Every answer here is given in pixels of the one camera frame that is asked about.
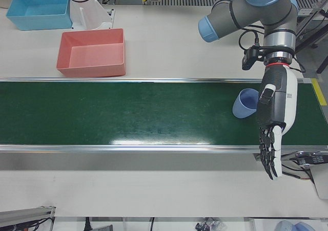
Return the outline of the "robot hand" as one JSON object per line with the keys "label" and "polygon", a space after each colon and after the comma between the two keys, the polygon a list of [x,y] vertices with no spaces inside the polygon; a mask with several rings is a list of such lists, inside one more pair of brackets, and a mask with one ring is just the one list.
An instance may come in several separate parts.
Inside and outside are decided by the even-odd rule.
{"label": "robot hand", "polygon": [[297,110],[298,81],[288,65],[265,67],[258,91],[256,121],[260,160],[272,180],[282,176],[282,136],[293,126]]}

